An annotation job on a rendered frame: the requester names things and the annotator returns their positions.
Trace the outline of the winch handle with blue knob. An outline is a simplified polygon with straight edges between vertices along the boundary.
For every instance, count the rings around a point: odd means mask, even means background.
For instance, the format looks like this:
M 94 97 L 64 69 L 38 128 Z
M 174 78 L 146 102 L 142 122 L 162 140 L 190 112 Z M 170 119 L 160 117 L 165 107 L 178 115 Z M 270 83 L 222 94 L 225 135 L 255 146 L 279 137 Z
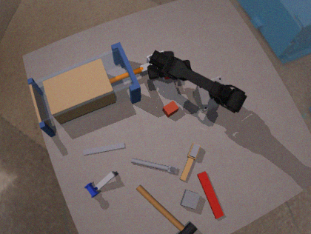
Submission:
M 92 186 L 92 183 L 89 183 L 85 186 L 85 188 L 90 193 L 91 197 L 95 197 L 99 192 L 99 190 L 109 182 L 113 177 L 118 175 L 117 172 L 111 172 L 109 175 L 107 174 L 102 181 L 100 181 L 96 186 Z

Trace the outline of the red flat bar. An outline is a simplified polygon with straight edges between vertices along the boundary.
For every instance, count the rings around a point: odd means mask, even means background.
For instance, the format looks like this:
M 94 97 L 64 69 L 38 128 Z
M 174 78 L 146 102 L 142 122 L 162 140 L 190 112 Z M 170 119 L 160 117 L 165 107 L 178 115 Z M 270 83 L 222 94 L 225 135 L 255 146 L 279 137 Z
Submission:
M 197 175 L 199 181 L 201 182 L 203 191 L 206 194 L 207 200 L 210 203 L 210 207 L 213 211 L 215 219 L 222 217 L 224 214 L 222 212 L 221 206 L 218 203 L 218 199 L 215 196 L 215 192 L 212 188 L 212 185 L 207 177 L 206 171 Z

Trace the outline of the wooden-handled black mallet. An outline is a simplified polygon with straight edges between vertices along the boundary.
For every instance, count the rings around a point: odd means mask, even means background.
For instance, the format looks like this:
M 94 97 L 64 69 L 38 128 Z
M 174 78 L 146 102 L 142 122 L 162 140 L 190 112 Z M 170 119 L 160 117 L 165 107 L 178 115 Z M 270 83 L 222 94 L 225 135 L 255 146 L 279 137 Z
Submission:
M 166 218 L 168 219 L 174 226 L 176 226 L 179 229 L 178 234 L 193 234 L 197 228 L 192 223 L 187 224 L 185 227 L 181 224 L 180 221 L 178 221 L 176 218 L 174 218 L 173 215 L 171 215 L 167 210 L 163 208 L 159 204 L 157 200 L 155 200 L 141 185 L 137 187 L 137 190 Z

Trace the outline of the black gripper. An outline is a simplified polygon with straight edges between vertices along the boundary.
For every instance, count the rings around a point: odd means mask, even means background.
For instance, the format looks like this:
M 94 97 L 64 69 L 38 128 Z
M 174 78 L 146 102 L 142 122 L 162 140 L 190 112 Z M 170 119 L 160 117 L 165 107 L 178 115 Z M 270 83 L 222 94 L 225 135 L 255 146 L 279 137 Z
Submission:
M 189 60 L 184 60 L 184 62 L 186 62 L 186 65 L 190 66 L 190 61 Z M 159 67 L 155 66 L 155 65 L 148 65 L 147 66 L 147 71 L 148 71 L 148 76 L 150 79 L 153 78 L 165 78 L 166 76 L 164 75 L 164 73 L 162 73 L 162 69 L 160 69 Z

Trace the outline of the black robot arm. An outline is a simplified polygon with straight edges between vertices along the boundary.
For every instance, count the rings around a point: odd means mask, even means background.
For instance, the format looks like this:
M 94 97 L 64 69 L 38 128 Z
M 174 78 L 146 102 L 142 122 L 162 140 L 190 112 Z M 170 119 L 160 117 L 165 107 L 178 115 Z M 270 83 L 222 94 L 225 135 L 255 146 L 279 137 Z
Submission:
M 218 81 L 212 81 L 193 71 L 190 66 L 186 65 L 186 62 L 174 57 L 173 51 L 164 51 L 160 53 L 155 50 L 149 60 L 149 63 L 162 69 L 162 73 L 172 80 L 180 79 L 182 81 L 190 81 L 193 84 L 205 89 L 209 92 L 210 97 L 214 99 L 217 104 L 222 105 L 233 113 L 238 113 L 247 97 L 245 92 L 235 86 L 221 84 Z

